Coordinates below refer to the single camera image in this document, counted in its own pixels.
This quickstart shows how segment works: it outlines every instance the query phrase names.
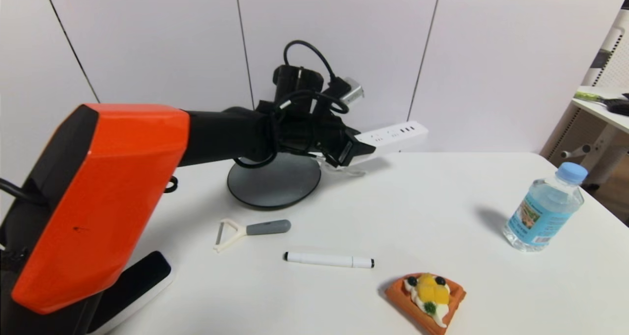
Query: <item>power plug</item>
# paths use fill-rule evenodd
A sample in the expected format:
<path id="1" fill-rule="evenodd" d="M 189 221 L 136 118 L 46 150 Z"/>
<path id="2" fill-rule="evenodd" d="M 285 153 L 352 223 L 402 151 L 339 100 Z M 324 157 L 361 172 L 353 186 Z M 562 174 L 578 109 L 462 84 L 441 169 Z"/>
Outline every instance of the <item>power plug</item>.
<path id="1" fill-rule="evenodd" d="M 391 125 L 382 129 L 363 132 L 356 135 L 356 140 L 372 145 L 375 151 L 372 154 L 355 156 L 350 166 L 361 162 L 373 160 L 389 153 L 400 152 L 415 145 L 422 144 L 429 131 L 416 121 L 409 121 L 402 124 Z"/>

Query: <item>lamp base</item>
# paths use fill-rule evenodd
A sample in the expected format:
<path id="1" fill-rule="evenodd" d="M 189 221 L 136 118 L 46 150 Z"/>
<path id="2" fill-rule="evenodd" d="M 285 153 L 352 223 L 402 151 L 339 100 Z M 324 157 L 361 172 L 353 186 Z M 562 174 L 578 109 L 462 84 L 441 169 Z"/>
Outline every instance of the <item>lamp base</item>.
<path id="1" fill-rule="evenodd" d="M 234 165 L 227 176 L 227 187 L 247 205 L 284 208 L 310 195 L 319 180 L 321 169 L 312 158 L 278 153 L 264 167 L 247 169 Z"/>

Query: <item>peeler handle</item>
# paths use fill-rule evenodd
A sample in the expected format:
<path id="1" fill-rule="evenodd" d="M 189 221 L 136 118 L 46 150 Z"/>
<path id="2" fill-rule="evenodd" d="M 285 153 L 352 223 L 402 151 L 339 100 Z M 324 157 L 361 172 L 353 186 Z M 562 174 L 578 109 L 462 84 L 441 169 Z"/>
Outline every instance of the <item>peeler handle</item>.
<path id="1" fill-rule="evenodd" d="M 247 235 L 285 233 L 290 229 L 290 221 L 278 220 L 264 223 L 250 224 L 247 226 Z"/>

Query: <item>marker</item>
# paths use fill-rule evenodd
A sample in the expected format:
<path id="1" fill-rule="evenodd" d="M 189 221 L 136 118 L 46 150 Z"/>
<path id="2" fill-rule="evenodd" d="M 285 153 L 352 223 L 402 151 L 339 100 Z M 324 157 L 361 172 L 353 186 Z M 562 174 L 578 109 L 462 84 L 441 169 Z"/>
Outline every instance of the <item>marker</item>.
<path id="1" fill-rule="evenodd" d="M 368 257 L 309 254 L 306 252 L 285 252 L 284 260 L 293 263 L 344 266 L 346 268 L 366 268 L 375 266 L 375 261 Z"/>

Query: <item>plastic bottle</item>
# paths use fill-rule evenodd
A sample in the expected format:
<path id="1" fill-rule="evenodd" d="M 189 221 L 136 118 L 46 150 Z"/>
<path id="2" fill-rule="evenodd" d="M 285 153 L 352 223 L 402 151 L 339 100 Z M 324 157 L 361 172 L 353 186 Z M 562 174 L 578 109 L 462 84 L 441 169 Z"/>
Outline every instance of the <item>plastic bottle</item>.
<path id="1" fill-rule="evenodd" d="M 555 176 L 537 179 L 524 201 L 503 228 L 519 251 L 540 251 L 583 204 L 579 185 L 588 171 L 575 163 L 562 163 Z"/>

